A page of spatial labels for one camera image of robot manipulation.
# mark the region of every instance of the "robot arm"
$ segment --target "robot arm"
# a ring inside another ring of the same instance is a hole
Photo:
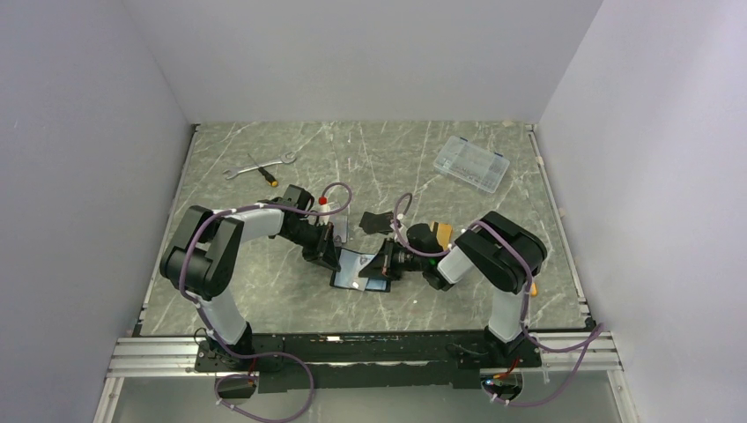
[[[291,185],[282,197],[266,201],[266,204],[308,210],[314,204],[314,197],[300,187]],[[214,211],[201,206],[192,206],[184,213],[171,242],[161,257],[159,272],[179,289],[179,277],[187,248],[196,235],[197,228],[214,214]],[[279,208],[260,208],[235,213],[216,219],[201,236],[189,267],[185,285],[187,294],[195,298],[214,330],[238,354],[252,354],[252,328],[236,307],[228,283],[233,275],[233,267],[239,246],[246,241],[263,236],[273,238],[280,235],[299,244],[302,255],[310,263],[339,271],[339,251],[332,240],[331,223],[317,225],[308,221],[307,216],[286,212]],[[212,338],[211,347],[220,351]]]
[[[447,291],[477,268],[496,288],[493,291],[492,312],[486,328],[486,340],[500,356],[511,356],[523,341],[521,335],[522,291],[527,275],[519,262],[483,227],[500,235],[527,262],[536,276],[547,258],[544,244],[526,229],[495,211],[485,214],[475,230],[464,231],[454,241],[448,254],[436,260],[417,256],[400,242],[387,239],[379,253],[359,275],[368,278],[398,279],[403,271],[422,271],[423,277],[435,289]],[[425,253],[444,250],[431,228],[423,223],[407,230],[410,247]]]

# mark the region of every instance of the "white enclosure wall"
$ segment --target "white enclosure wall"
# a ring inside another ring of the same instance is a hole
[[[0,2],[0,420],[91,421],[189,126],[119,0]]]
[[[191,122],[536,122],[601,0],[124,0]]]
[[[747,4],[605,0],[540,122],[643,421],[747,413]]]

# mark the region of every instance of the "black mounting plate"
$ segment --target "black mounting plate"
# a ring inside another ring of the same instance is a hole
[[[280,337],[261,337],[255,338],[254,348],[255,353],[282,352],[285,349],[285,343]],[[227,360],[214,351],[210,351],[207,341],[200,342],[195,361],[197,373],[247,372],[250,366],[251,360]],[[262,357],[257,359],[255,365],[255,370],[258,372],[277,372],[281,368],[283,368],[282,357]]]

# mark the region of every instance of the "plastic box lid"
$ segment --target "plastic box lid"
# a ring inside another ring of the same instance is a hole
[[[508,160],[497,153],[459,137],[450,137],[433,165],[442,174],[451,174],[472,185],[495,193],[508,169]]]

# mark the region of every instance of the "marble tabletop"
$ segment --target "marble tabletop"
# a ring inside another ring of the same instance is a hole
[[[495,194],[438,174],[433,161],[450,136],[464,137],[510,160]],[[358,227],[363,212],[387,212],[404,192],[415,201],[405,224],[436,220],[455,229],[495,210],[537,235],[548,258],[536,279],[531,301],[533,328],[583,326],[573,276],[562,248],[551,203],[524,125],[514,122],[228,122],[198,126],[181,191],[174,232],[193,204],[225,209],[282,195],[288,184],[318,197],[331,182],[353,188],[351,238],[345,247],[374,253],[383,235]],[[279,181],[270,187],[256,172],[227,181],[229,167],[295,151],[291,165],[270,170]],[[345,200],[343,189],[331,201]],[[407,273],[390,293],[336,289],[331,272],[307,263],[301,248],[277,237],[240,248],[230,289],[255,332],[335,332],[376,330],[482,329],[491,313],[490,283],[473,271],[453,289],[432,289],[419,273]],[[141,333],[191,334],[201,323],[194,306],[158,275]]]

